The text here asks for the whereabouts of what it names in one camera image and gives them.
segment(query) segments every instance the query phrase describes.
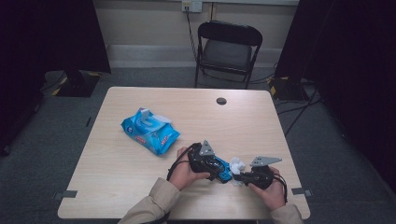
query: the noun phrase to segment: gray carpet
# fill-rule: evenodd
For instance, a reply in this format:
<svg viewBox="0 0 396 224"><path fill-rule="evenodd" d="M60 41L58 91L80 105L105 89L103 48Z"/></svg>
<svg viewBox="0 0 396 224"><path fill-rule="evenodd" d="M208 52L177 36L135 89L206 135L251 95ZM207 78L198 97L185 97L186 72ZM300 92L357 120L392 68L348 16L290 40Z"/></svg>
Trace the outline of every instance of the gray carpet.
<svg viewBox="0 0 396 224"><path fill-rule="evenodd" d="M252 80L273 72L257 68ZM191 67L117 68L102 75L90 98L51 96L56 86L43 91L39 111L10 145L10 155L0 158L0 223L117 223L61 220L57 216L61 201L53 199L67 188L106 91L112 86L192 88L193 74ZM47 73L46 85L61 75ZM249 88L268 90L265 83L257 82ZM203 76L200 83L200 88L243 89L244 85ZM310 94L313 89L306 86ZM278 112L304 105L274 103ZM299 112L279 115L285 131ZM305 223L396 223L393 194L343 134L339 121L319 102L305 110L287 135L302 185L314 194L307 198L311 217Z"/></svg>

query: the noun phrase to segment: person's left hand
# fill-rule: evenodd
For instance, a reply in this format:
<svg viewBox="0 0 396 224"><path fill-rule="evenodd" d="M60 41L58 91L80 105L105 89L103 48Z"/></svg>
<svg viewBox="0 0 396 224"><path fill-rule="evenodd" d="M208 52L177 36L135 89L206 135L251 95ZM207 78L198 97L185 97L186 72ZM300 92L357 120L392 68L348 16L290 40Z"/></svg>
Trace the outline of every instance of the person's left hand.
<svg viewBox="0 0 396 224"><path fill-rule="evenodd" d="M186 147L183 147L177 151L177 158L186 150ZM184 188L191 185L197 179L205 179L210 177L210 173L195 173L190 168L189 156L184 154L184 156L180 159L181 162L172 173L169 178L169 182L171 182L178 190L182 191Z"/></svg>

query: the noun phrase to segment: electrical outlet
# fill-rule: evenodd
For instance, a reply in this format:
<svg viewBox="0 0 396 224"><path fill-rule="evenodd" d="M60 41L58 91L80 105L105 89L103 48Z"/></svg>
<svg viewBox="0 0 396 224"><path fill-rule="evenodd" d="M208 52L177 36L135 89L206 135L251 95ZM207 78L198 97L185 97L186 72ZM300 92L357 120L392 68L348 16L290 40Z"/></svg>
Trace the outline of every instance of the electrical outlet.
<svg viewBox="0 0 396 224"><path fill-rule="evenodd" d="M191 1L181 1L181 11L187 11L186 8L189 9L189 12L192 12Z"/></svg>

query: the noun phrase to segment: wooden table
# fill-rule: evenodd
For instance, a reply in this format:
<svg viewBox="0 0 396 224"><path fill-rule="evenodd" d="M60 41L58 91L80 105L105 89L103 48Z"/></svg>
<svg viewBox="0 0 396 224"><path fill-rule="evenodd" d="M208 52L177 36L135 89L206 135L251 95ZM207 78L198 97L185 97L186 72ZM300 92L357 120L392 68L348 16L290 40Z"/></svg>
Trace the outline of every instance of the wooden table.
<svg viewBox="0 0 396 224"><path fill-rule="evenodd" d="M226 105L218 105L223 97ZM171 119L180 137L161 157L137 144L121 128L139 107ZM216 155L245 164L258 155L282 158L273 164L286 179L289 203L303 218L310 211L303 194L291 189L301 183L267 91L113 87L93 124L76 171L63 198L61 218L122 218L149 191L158 177L166 178L177 150L207 140ZM248 187L218 180L198 180L182 192L170 219L266 219L269 212Z"/></svg>

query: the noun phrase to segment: wall outlet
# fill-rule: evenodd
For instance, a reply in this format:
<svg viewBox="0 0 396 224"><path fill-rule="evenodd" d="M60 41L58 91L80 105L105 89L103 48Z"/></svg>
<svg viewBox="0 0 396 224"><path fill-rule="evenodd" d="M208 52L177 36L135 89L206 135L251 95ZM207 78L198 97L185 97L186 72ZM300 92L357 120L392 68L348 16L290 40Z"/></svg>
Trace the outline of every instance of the wall outlet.
<svg viewBox="0 0 396 224"><path fill-rule="evenodd" d="M189 9L189 12L192 12L191 1L181 1L181 11L187 11L186 8Z"/></svg>
<svg viewBox="0 0 396 224"><path fill-rule="evenodd" d="M189 12L202 12L202 1L182 1L181 11L186 11L186 8Z"/></svg>

